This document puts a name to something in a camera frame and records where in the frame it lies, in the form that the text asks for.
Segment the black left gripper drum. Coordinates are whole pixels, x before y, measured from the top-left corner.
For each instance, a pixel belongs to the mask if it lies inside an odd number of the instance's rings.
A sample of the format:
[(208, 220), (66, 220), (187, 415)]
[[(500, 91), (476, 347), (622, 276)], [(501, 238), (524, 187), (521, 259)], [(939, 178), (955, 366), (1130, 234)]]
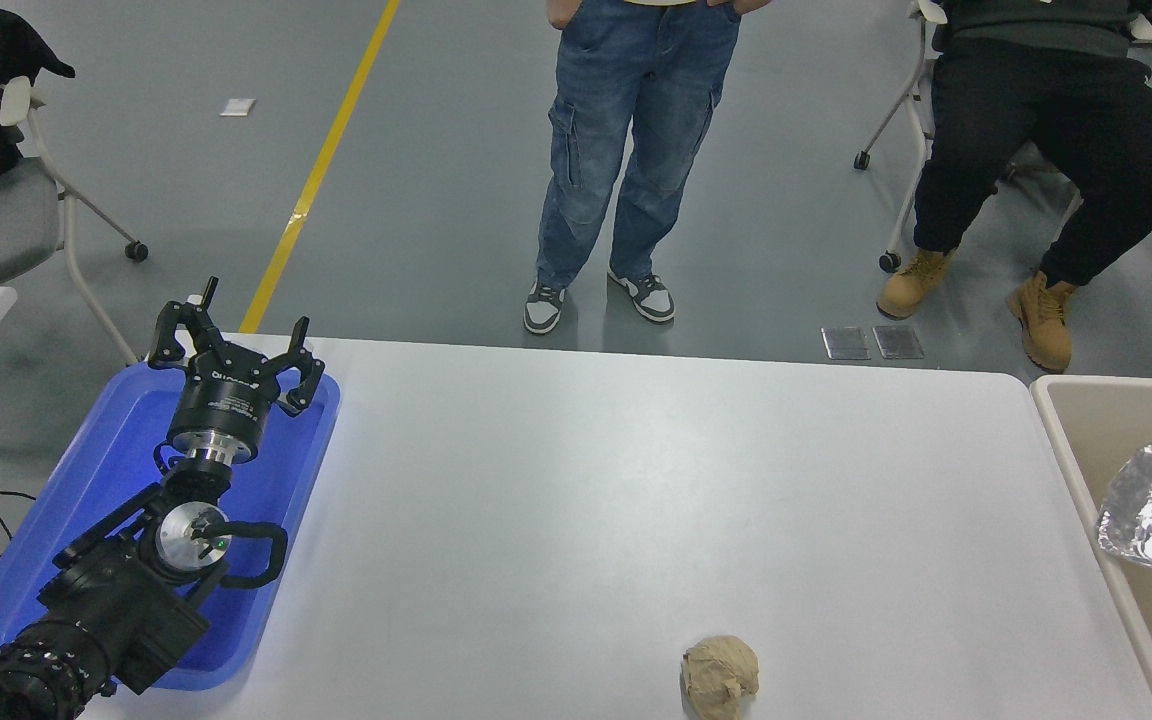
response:
[(187, 369), (166, 439), (174, 447), (185, 447), (192, 437), (215, 433), (243, 447), (257, 447), (280, 392), (278, 379), (270, 374), (234, 378), (215, 369)]

